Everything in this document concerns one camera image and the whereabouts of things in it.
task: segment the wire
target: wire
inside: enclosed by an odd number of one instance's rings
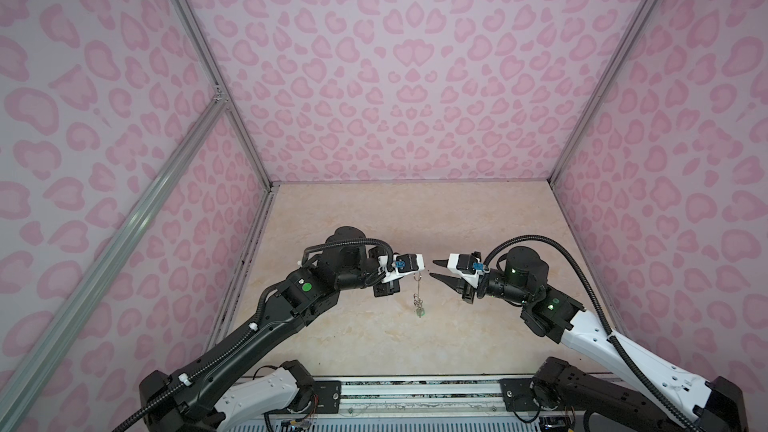
[[[259,370],[261,370],[261,369],[263,369],[263,368],[270,368],[270,369],[272,369],[272,370],[277,370],[277,367],[275,367],[274,365],[262,365],[261,367],[259,367],[258,369],[256,369],[256,371],[254,372],[254,378],[252,378],[252,380],[255,380],[255,379],[256,379],[256,374],[258,374],[258,373],[259,373]]]
[[[545,237],[543,235],[520,235],[519,237],[510,238],[503,244],[497,246],[494,248],[490,254],[485,258],[485,261],[483,264],[488,265],[491,263],[491,260],[499,254],[502,250],[504,250],[506,247],[509,247],[510,245],[517,244],[518,242],[526,242],[526,241],[537,241],[537,242],[543,242],[545,244],[549,244],[552,247],[556,248],[558,252],[560,252],[563,257],[565,257],[565,260],[568,261],[568,264],[571,265],[574,272],[576,272],[576,275],[578,276],[579,281],[581,282],[581,285],[584,286],[584,290],[587,291],[587,296],[589,296],[589,300],[592,302],[592,306],[594,307],[594,312],[598,316],[598,319],[600,320],[600,324],[603,326],[603,330],[605,331],[605,334],[608,336],[608,341],[614,346],[616,351],[619,354],[619,357],[621,357],[621,360],[624,361],[624,363],[629,367],[629,369],[632,371],[632,373],[635,375],[635,377],[638,378],[638,380],[642,383],[645,388],[648,389],[648,391],[653,395],[656,400],[659,401],[661,405],[666,408],[670,414],[672,414],[687,430],[694,430],[696,432],[700,432],[701,429],[694,425],[693,422],[690,421],[690,419],[679,409],[677,408],[672,402],[670,402],[669,399],[667,399],[664,394],[661,393],[659,389],[656,388],[656,386],[651,382],[648,377],[643,374],[643,371],[640,370],[640,368],[636,365],[636,363],[632,360],[632,358],[629,356],[626,350],[624,350],[624,347],[619,342],[618,338],[614,335],[613,329],[610,328],[610,324],[608,323],[608,319],[605,317],[605,312],[603,312],[603,308],[600,305],[600,301],[598,300],[598,296],[595,294],[594,290],[592,290],[592,286],[589,283],[589,280],[587,280],[587,276],[584,275],[584,273],[581,271],[581,267],[576,263],[573,256],[563,247],[562,245],[558,244],[555,240],[552,240],[549,237]]]
[[[587,410],[587,412],[584,413],[584,418],[582,419],[584,432],[591,432],[589,429],[589,418],[592,417],[592,414],[594,414],[594,410]]]
[[[312,396],[310,397],[310,400],[312,401],[312,403],[314,403],[314,405],[312,406],[312,409],[310,409],[310,411],[307,412],[307,414],[304,417],[302,417],[301,419],[298,420],[299,422],[303,422],[309,416],[314,414],[315,410],[317,410],[317,405],[320,403],[320,397],[317,394],[312,394]],[[271,414],[277,414],[278,412],[281,412],[282,410],[283,409],[275,409],[275,410],[270,410],[269,412],[264,412],[264,425],[266,426],[267,432],[275,432],[274,428],[272,427],[272,419],[270,418],[270,415]]]
[[[304,249],[304,255],[302,256],[302,259],[301,259],[302,266],[307,264],[307,260],[309,259],[310,254],[313,254],[314,252],[321,252],[329,248],[348,247],[351,245],[378,245],[379,247],[384,248],[387,256],[386,269],[390,272],[394,269],[392,264],[395,261],[395,253],[392,251],[392,246],[390,246],[383,240],[379,240],[378,238],[351,238],[349,240],[338,240],[334,242],[326,242],[325,244],[313,245],[312,247],[307,247]]]
[[[272,428],[272,420],[270,420],[270,414],[272,414],[274,410],[270,412],[264,412],[264,425],[266,426],[267,432],[275,432],[275,430]]]
[[[261,322],[261,316],[264,314],[264,307],[266,306],[266,298],[277,290],[277,284],[271,285],[264,289],[264,292],[261,293],[261,296],[259,297],[259,304],[256,306],[256,312],[254,313],[253,317],[251,318],[252,322],[256,322],[257,324]],[[188,381],[192,382],[195,379],[197,379],[202,374],[206,373],[208,370],[216,367],[218,364],[226,360],[229,356],[231,356],[237,349],[245,345],[245,343],[252,339],[252,337],[255,335],[256,332],[252,331],[251,329],[247,329],[247,331],[243,334],[240,339],[235,342],[235,345],[227,349],[225,352],[223,352],[221,355],[216,357],[216,359],[208,362],[205,366],[202,368],[197,369],[192,375],[190,375],[187,379]],[[143,418],[145,415],[151,413],[153,410],[157,409],[163,402],[168,400],[169,398],[173,397],[178,393],[179,390],[187,387],[182,382],[179,382],[175,387],[166,390],[159,396],[157,396],[155,399],[150,400],[147,402],[147,405],[143,406],[136,412],[134,412],[129,418],[123,420],[122,424],[112,429],[112,432],[125,432],[132,426],[133,424],[136,424]]]
[[[536,415],[534,415],[533,418],[530,418],[530,419],[521,418],[518,415],[518,413],[514,410],[514,401],[517,400],[519,397],[522,397],[522,396],[520,396],[520,395],[513,395],[512,396],[512,413],[514,414],[514,416],[518,420],[520,420],[524,424],[532,424],[533,422],[536,421],[536,419],[538,418],[538,415],[542,412],[542,405],[541,404],[537,404],[538,405],[538,410],[536,410]]]

